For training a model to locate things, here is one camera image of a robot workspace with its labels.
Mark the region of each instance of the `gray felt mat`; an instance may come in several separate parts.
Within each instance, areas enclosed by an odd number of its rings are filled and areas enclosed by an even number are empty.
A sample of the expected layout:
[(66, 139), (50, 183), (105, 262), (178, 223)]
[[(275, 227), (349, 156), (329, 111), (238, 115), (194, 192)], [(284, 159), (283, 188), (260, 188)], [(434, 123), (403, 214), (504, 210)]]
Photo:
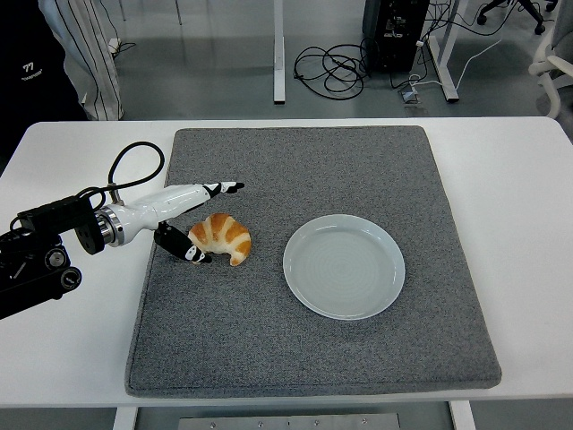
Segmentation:
[[(425, 132), (415, 126), (197, 129), (175, 136), (167, 183), (245, 182), (172, 224), (218, 211), (252, 253), (200, 267), (154, 248), (126, 370), (135, 396), (225, 398), (488, 388), (501, 371)], [(394, 304), (360, 321), (291, 293), (288, 239), (333, 213), (369, 219), (406, 262)]]

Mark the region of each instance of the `white chair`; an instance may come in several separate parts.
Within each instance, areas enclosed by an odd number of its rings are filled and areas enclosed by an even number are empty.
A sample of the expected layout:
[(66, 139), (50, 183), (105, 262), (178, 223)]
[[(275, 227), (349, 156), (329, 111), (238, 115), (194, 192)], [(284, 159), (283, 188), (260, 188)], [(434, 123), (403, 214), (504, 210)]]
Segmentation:
[(573, 85), (573, 0), (561, 0), (555, 26), (537, 48), (529, 73), (538, 76), (551, 102), (547, 116), (561, 111), (559, 88)]

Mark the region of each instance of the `black office chair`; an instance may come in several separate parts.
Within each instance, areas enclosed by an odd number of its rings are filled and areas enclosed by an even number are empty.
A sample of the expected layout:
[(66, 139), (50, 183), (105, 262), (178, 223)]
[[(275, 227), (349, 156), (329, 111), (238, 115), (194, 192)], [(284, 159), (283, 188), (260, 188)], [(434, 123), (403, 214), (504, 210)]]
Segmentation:
[[(557, 2), (559, 0), (548, 0), (547, 1), (547, 6), (545, 7), (545, 10), (547, 10), (548, 12), (552, 11), (553, 9), (555, 9), (555, 6), (557, 5)], [(494, 7), (499, 6), (500, 4), (502, 4), (503, 2), (507, 2), (509, 3), (509, 0), (493, 0), (491, 3), (489, 3), (488, 5), (486, 5), (481, 11), (479, 16), (477, 17), (477, 23), (479, 25), (484, 25), (485, 22), (487, 21), (487, 16), (485, 16), (484, 14), (486, 12), (489, 12), (491, 9), (493, 9)], [(533, 5), (533, 3), (531, 3), (531, 0), (517, 0), (518, 3), (521, 3), (521, 5), (524, 7), (524, 9), (526, 11), (529, 12), (529, 14), (531, 16), (534, 17), (534, 19), (537, 21), (537, 27), (535, 27), (535, 34), (541, 34), (545, 31), (545, 26), (543, 25), (543, 17), (541, 16), (541, 14), (539, 14), (539, 12), (537, 12), (537, 9), (535, 9), (535, 6)]]

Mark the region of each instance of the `white table leg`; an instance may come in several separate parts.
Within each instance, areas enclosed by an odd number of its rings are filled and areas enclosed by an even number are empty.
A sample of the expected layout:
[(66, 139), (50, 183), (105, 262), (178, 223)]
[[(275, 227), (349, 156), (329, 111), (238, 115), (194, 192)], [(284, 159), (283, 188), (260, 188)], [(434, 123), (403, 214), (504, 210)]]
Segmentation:
[[(451, 7), (451, 13), (449, 15), (449, 20), (456, 20), (456, 13), (464, 15), (467, 8), (468, 0), (456, 0)], [(452, 23), (446, 26), (446, 32), (443, 39), (443, 47), (440, 48), (438, 40), (435, 36), (430, 36), (428, 38), (428, 48), (432, 55), (432, 60), (434, 66), (436, 67), (436, 73), (438, 74), (438, 79), (440, 80), (442, 90), (444, 91), (444, 96), (448, 102), (458, 101), (458, 91), (456, 86), (449, 75), (448, 61), (451, 51), (456, 43), (456, 38), (458, 37), (459, 27)]]
[(114, 430), (133, 430), (137, 419), (137, 407), (122, 406), (115, 413)]
[(475, 430), (474, 415), (468, 400), (451, 401), (449, 403), (449, 412), (451, 413), (455, 430)]
[(285, 103), (285, 36), (283, 31), (283, 0), (275, 0), (275, 63), (274, 63), (274, 100)]

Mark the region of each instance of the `metal plate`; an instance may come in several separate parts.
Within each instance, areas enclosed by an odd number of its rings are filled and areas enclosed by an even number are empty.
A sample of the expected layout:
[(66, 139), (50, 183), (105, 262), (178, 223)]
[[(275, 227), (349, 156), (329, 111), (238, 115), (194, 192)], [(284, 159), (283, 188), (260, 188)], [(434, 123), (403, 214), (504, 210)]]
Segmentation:
[(181, 418), (178, 430), (399, 430), (398, 414)]

